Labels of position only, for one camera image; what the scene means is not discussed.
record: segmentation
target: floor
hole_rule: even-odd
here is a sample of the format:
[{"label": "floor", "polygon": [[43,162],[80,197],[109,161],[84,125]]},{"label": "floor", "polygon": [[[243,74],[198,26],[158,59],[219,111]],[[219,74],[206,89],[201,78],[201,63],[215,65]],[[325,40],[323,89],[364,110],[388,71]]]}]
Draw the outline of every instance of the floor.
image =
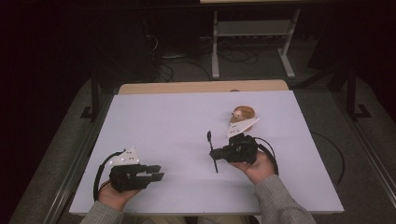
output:
[{"label": "floor", "polygon": [[[162,49],[157,81],[210,80],[210,38],[203,37],[200,42],[201,52],[198,54],[185,55],[176,49]],[[219,47],[220,80],[284,79],[292,87],[320,72],[306,66],[316,40],[295,39],[288,55],[296,78],[286,78],[276,52],[282,42],[282,38],[222,40]],[[345,207],[344,213],[314,215],[314,218],[323,224],[395,223],[396,202],[389,197],[395,192],[394,184],[385,188],[387,182],[384,179],[388,182],[396,179],[396,125],[375,99],[369,85],[360,79],[356,103],[365,105],[372,117],[352,121],[346,113],[346,87],[339,92],[329,91],[327,83],[331,77],[329,75],[307,88],[293,90]],[[69,214],[67,208],[111,98],[111,94],[101,92],[98,119],[95,122],[82,119],[82,111],[91,105],[91,82],[81,87],[10,223],[81,221],[81,217]]]}]

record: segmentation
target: person's left hand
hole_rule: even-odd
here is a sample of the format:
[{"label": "person's left hand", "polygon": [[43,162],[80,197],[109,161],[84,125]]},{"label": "person's left hand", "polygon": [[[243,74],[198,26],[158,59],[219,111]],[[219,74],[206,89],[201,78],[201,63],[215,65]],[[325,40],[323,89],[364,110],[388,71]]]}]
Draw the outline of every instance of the person's left hand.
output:
[{"label": "person's left hand", "polygon": [[111,187],[110,180],[102,184],[99,190],[98,201],[122,212],[126,203],[142,189],[127,190],[119,193]]}]

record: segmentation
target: hand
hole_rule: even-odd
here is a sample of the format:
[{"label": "hand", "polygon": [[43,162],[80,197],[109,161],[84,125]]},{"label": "hand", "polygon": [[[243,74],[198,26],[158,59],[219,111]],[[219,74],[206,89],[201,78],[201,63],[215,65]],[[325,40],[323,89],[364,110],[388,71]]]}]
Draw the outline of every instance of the hand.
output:
[{"label": "hand", "polygon": [[274,175],[274,165],[267,155],[261,151],[257,152],[256,161],[253,164],[247,162],[230,162],[230,164],[247,175],[248,179],[257,184],[270,175]]},{"label": "hand", "polygon": [[103,183],[100,190],[99,190],[99,197],[98,200],[101,203],[104,203],[116,210],[122,212],[126,203],[131,200],[140,190],[142,189],[134,189],[124,191],[119,193],[111,186],[110,180]]}]

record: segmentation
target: gray carpet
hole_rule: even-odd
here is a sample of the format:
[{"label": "gray carpet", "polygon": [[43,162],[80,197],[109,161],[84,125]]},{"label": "gray carpet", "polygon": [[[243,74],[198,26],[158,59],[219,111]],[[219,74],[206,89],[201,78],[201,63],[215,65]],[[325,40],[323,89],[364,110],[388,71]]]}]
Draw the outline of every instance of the gray carpet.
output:
[{"label": "gray carpet", "polygon": [[[286,80],[290,85],[300,83],[318,72],[315,69],[306,68],[315,44],[315,41],[295,40],[292,42],[289,57],[296,73],[294,80],[286,78],[277,57],[276,48],[280,46],[279,41],[272,42],[265,48],[244,46],[247,50],[257,50],[255,53],[258,53],[259,57],[256,63],[254,57],[251,58],[251,64],[246,64],[248,61],[236,63],[220,58],[220,79],[280,78]],[[243,57],[244,52],[234,50],[233,55]],[[208,53],[165,63],[171,66],[175,72],[173,81],[206,81],[208,80],[207,72],[211,71]],[[306,90],[295,91],[308,127],[312,132],[315,132],[313,138],[320,156],[337,187],[338,195],[346,210],[342,214],[315,216],[315,219],[318,223],[395,223],[396,209],[376,177],[364,147],[361,145],[349,117],[344,112],[345,91],[336,94],[327,91],[325,85],[329,78],[323,78]],[[390,175],[396,179],[395,123],[378,104],[367,84],[360,80],[357,93],[357,102],[365,104],[373,116],[371,119],[359,119],[357,124],[360,125],[370,143],[375,147],[378,157],[387,167]],[[46,216],[52,207],[52,202],[57,198],[58,189],[70,170],[70,165],[73,164],[81,146],[85,146],[83,142],[87,140],[86,138],[94,136],[92,129],[97,129],[89,119],[80,118],[85,106],[91,103],[90,94],[90,83],[87,82],[81,87],[75,101],[70,106],[64,122],[49,146],[29,188],[25,191],[11,223],[43,223],[44,220],[47,220]],[[107,105],[104,103],[106,99],[107,96],[102,95],[103,111],[106,111]],[[339,185],[335,183],[341,174],[342,163],[340,154],[334,145],[342,151],[346,162],[344,178]],[[88,157],[84,158],[80,164],[84,165],[87,159]],[[62,207],[62,215],[59,219],[51,222],[80,222],[81,217],[70,215],[67,212],[67,206],[70,205],[73,197],[72,193],[73,191],[68,194],[70,200],[65,204],[65,207]]]}]

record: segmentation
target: gray sleeve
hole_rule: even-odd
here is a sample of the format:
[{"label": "gray sleeve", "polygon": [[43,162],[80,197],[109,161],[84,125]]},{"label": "gray sleeve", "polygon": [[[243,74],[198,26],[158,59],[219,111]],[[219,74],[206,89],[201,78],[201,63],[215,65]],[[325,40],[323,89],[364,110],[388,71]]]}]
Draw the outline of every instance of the gray sleeve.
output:
[{"label": "gray sleeve", "polygon": [[96,201],[87,216],[82,219],[81,224],[119,224],[122,216],[122,212]]},{"label": "gray sleeve", "polygon": [[271,175],[255,186],[262,223],[316,223],[312,215],[290,196],[279,176]]}]

